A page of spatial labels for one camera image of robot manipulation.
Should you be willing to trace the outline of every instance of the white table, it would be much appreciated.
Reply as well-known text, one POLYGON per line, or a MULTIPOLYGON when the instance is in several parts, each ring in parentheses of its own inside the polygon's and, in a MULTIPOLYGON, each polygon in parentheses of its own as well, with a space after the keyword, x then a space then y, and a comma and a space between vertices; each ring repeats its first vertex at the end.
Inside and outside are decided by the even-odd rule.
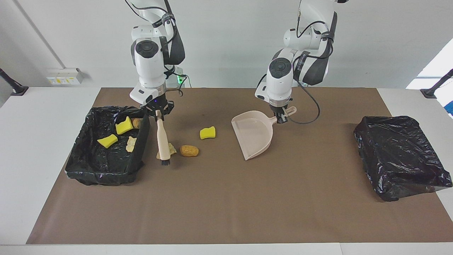
MULTIPOLYGON (((30 88, 22 97, 10 97, 0 108, 0 254, 453 253, 453 243, 24 245, 99 90, 30 88)), ((441 105, 416 90, 379 89, 379 93, 393 116, 408 115, 420 122, 444 167, 452 171, 453 120, 441 105)), ((453 189, 437 194, 452 217, 453 189)))

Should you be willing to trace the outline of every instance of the bin lined with black bag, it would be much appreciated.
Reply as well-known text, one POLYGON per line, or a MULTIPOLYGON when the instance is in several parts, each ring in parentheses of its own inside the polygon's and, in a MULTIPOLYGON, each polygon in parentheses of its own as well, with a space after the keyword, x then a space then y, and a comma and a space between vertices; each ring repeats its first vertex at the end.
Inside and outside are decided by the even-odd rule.
POLYGON ((71 150, 65 172, 71 179, 85 185, 117 186, 135 181, 142 166, 142 156, 149 134, 149 118, 135 107, 94 107, 88 112, 85 123, 71 150), (143 118, 140 129, 124 134, 116 133, 115 124, 130 118, 143 118), (97 139, 115 134, 118 141, 108 149, 97 139), (133 152, 126 151, 129 136, 137 138, 133 152))
POLYGON ((365 173, 384 201, 452 186, 450 173, 411 117, 364 117, 354 130, 365 173))

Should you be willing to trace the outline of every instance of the gray circular joint cap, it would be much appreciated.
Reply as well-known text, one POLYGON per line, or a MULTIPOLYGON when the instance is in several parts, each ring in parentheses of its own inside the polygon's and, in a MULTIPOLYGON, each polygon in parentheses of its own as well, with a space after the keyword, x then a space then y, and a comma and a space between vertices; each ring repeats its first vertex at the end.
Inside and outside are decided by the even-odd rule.
POLYGON ((276 58, 269 65, 269 71, 272 77, 280 79, 291 71, 291 62, 285 58, 276 58))
POLYGON ((140 56, 150 59, 159 52, 159 46, 151 40, 144 40, 137 43, 135 50, 140 56))

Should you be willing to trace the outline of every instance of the white wall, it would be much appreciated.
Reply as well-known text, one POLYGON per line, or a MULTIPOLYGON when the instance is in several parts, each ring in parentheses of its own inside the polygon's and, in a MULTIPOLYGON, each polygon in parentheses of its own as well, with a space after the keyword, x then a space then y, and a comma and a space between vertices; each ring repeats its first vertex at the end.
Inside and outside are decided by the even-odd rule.
MULTIPOLYGON (((144 24, 122 0, 18 0, 83 86, 134 86, 130 31, 144 24)), ((171 0, 194 87, 254 87, 299 0, 171 0)), ((405 88, 453 38, 451 0, 351 0, 336 5, 335 52, 322 86, 405 88)), ((51 61, 42 66, 57 67, 51 61)))

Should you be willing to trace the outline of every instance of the brush handle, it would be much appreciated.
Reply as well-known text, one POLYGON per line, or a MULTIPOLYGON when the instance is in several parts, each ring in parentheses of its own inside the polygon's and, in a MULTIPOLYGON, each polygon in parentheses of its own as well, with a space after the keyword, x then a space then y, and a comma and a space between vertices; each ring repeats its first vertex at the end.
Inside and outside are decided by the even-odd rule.
POLYGON ((160 160, 170 159, 170 148, 167 133, 165 132, 162 114, 159 110, 156 111, 157 115, 157 145, 159 147, 160 160))

